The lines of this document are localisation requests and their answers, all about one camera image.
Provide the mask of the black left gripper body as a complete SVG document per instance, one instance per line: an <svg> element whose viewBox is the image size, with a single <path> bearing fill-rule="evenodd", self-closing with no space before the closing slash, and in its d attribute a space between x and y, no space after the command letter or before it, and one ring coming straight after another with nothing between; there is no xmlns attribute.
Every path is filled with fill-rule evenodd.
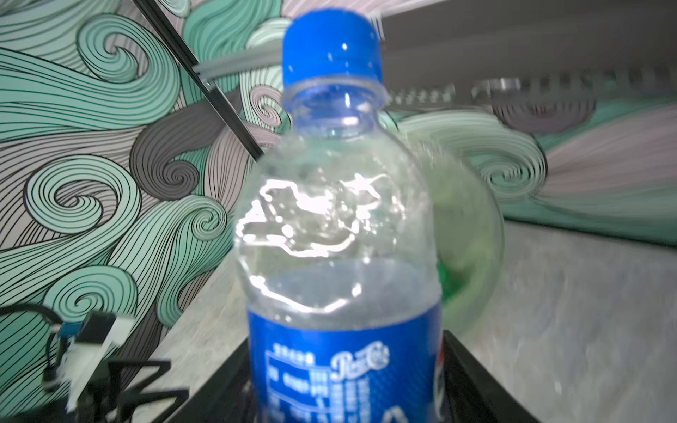
<svg viewBox="0 0 677 423"><path fill-rule="evenodd" d="M71 412L67 412L66 406L65 399L58 400L28 412L4 417L1 423L102 422L103 413L106 411L104 401L90 397L80 398L76 408Z"/></svg>

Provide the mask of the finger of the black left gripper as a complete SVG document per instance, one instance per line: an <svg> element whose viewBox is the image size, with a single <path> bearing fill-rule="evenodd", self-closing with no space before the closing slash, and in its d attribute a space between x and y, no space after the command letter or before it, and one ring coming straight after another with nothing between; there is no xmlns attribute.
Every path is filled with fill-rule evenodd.
<svg viewBox="0 0 677 423"><path fill-rule="evenodd" d="M151 375L146 376L137 384L122 389L122 375L128 368L140 370L154 368ZM173 403L156 416L152 423L166 422L190 398L188 389L169 391L146 391L153 382L160 379L171 370L171 361L141 361L128 359L111 359L108 361L109 370L109 410L116 411L116 422L132 422L133 414L142 405L172 399Z"/></svg>

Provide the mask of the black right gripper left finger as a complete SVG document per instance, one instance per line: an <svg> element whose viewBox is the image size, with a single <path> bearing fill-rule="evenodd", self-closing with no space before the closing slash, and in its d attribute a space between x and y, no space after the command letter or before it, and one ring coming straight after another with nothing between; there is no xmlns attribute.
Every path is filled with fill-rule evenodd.
<svg viewBox="0 0 677 423"><path fill-rule="evenodd" d="M254 421L254 387L251 379L249 340L216 370L209 380L170 418L176 422Z"/></svg>

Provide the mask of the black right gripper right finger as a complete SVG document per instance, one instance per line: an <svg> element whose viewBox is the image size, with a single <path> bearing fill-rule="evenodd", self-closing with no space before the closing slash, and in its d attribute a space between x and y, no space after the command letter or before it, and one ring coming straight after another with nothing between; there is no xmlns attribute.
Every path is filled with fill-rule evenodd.
<svg viewBox="0 0 677 423"><path fill-rule="evenodd" d="M448 330L443 348L445 422L538 423Z"/></svg>

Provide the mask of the Pepsi bottle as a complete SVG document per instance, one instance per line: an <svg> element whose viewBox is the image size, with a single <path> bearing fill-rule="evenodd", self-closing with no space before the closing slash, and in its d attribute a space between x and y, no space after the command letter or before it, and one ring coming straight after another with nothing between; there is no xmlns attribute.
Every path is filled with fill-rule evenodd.
<svg viewBox="0 0 677 423"><path fill-rule="evenodd" d="M308 12L283 40L290 132L236 208L260 422L440 422L442 287L432 203L379 121L379 38L360 14Z"/></svg>

